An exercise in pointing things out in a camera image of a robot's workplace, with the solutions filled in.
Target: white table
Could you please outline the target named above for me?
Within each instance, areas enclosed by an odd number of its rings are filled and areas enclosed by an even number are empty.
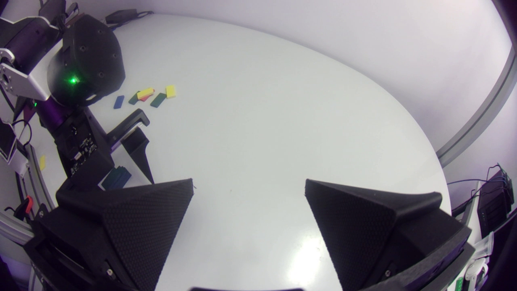
[[[304,196],[307,178],[438,191],[450,213],[427,137],[357,71],[275,36],[195,18],[152,15],[115,34],[126,80],[92,112],[109,131],[142,108],[155,181],[193,178],[196,187],[156,290],[341,290]],[[177,97],[159,108],[152,98],[127,103],[137,90],[170,84]],[[33,143],[47,155],[43,175],[55,191],[64,173],[49,138],[37,133]]]

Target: white wall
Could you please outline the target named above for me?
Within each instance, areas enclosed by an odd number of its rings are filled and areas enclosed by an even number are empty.
[[[444,168],[447,181],[469,178],[485,179],[488,167],[501,164],[517,185],[517,89],[514,89],[505,106],[490,126],[463,154]],[[490,170],[490,177],[498,169]],[[476,182],[449,186],[451,205],[455,207],[470,197]]]

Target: small yellow object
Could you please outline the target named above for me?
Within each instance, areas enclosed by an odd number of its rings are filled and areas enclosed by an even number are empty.
[[[165,87],[165,92],[167,93],[167,99],[176,97],[176,87],[174,85]]]
[[[39,157],[39,170],[43,171],[45,169],[45,155]]]
[[[140,92],[138,92],[136,94],[136,97],[138,98],[138,100],[142,99],[142,98],[145,98],[147,96],[151,96],[153,93],[155,92],[155,90],[151,87],[145,89],[145,90],[141,90]]]

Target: dark green block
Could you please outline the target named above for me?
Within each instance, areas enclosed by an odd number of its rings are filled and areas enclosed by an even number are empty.
[[[158,94],[158,96],[156,96],[153,102],[151,102],[151,106],[158,108],[158,106],[160,106],[160,104],[165,100],[165,98],[167,98],[167,95],[163,93]]]
[[[128,103],[131,104],[131,105],[135,105],[137,102],[138,102],[138,97],[136,96],[136,93],[135,93],[133,95],[133,97],[131,97],[131,99],[129,99]]]

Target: colored block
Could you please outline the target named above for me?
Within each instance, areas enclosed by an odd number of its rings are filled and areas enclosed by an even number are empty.
[[[155,90],[153,88],[147,88],[145,90],[141,90],[140,92],[138,92],[136,96],[139,100],[142,100],[142,98],[146,96],[153,95],[154,92]]]
[[[45,169],[45,155],[39,157],[39,170],[43,171]]]
[[[149,97],[151,97],[151,95],[147,95],[147,96],[143,97],[142,99],[140,99],[140,101],[146,102],[146,100],[148,100]]]
[[[124,95],[117,97],[117,100],[115,100],[115,105],[113,105],[113,109],[118,109],[122,107],[122,102],[124,102]]]
[[[138,97],[136,96],[137,93],[135,93],[133,95],[133,97],[131,97],[131,99],[129,99],[128,103],[131,104],[131,105],[135,105],[137,102],[138,102]]]
[[[158,106],[160,106],[160,104],[165,100],[166,97],[167,95],[163,93],[158,94],[158,96],[156,96],[153,102],[151,102],[151,106],[158,108]]]
[[[167,99],[176,97],[176,87],[174,85],[165,87],[165,92],[167,93]]]

